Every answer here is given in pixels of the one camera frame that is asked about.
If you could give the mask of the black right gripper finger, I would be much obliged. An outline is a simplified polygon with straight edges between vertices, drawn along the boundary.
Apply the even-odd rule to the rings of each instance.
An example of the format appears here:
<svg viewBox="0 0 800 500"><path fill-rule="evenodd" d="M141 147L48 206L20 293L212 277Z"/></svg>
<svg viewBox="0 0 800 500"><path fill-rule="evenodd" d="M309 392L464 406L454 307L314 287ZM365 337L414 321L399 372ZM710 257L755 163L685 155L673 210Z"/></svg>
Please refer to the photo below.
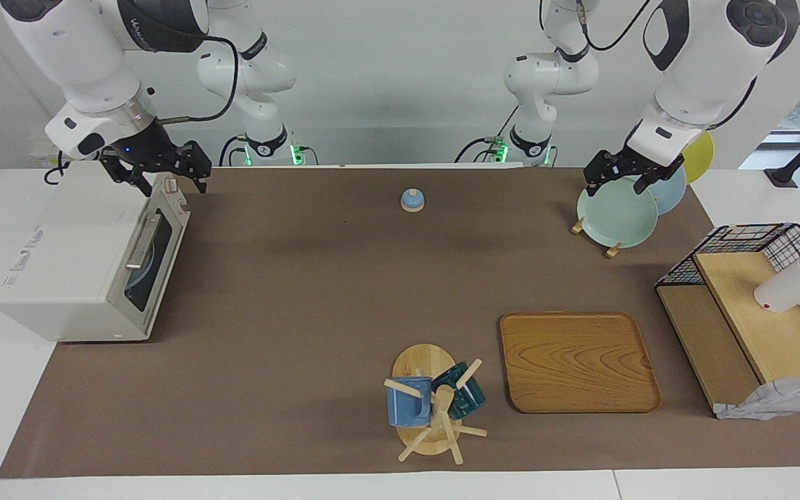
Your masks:
<svg viewBox="0 0 800 500"><path fill-rule="evenodd" d="M196 140L188 140L176 149L176 174L190 179L200 194L207 193L213 164Z"/></svg>
<svg viewBox="0 0 800 500"><path fill-rule="evenodd" d="M117 155L101 154L99 162L114 183L128 183L143 193L144 197L152 196L153 188L143 173L127 167Z"/></svg>

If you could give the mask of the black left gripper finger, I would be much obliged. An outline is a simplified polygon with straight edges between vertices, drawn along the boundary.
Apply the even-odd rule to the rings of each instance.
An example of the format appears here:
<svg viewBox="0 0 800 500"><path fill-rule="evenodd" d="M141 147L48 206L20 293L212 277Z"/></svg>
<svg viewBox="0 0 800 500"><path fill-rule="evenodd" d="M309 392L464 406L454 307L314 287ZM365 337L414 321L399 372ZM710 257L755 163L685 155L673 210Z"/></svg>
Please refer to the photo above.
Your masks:
<svg viewBox="0 0 800 500"><path fill-rule="evenodd" d="M676 158L666 167L661 167L661 165L653 164L652 162L647 167L638 167L635 172L638 178L635 181L633 190L636 194L641 195L651 185L659 181L668 181L681 168L683 162L685 162L684 158Z"/></svg>
<svg viewBox="0 0 800 500"><path fill-rule="evenodd" d="M587 192L597 192L604 184L613 180L613 155L609 151L598 151L583 169Z"/></svg>

